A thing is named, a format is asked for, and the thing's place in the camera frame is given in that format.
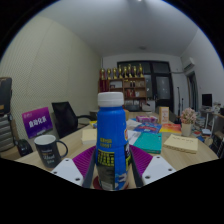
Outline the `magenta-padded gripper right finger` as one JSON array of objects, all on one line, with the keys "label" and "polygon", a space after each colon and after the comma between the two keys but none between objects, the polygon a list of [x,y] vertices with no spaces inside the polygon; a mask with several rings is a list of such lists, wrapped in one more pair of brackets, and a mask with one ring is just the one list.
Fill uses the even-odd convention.
[{"label": "magenta-padded gripper right finger", "polygon": [[142,149],[130,146],[135,184],[143,187],[175,172],[160,155],[152,156]]}]

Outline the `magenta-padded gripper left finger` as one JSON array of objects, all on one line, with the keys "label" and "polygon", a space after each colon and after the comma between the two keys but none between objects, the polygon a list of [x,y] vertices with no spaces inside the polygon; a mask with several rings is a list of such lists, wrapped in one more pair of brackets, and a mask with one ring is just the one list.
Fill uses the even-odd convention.
[{"label": "magenta-padded gripper left finger", "polygon": [[96,147],[90,147],[73,159],[65,158],[51,173],[84,188],[91,186]]}]

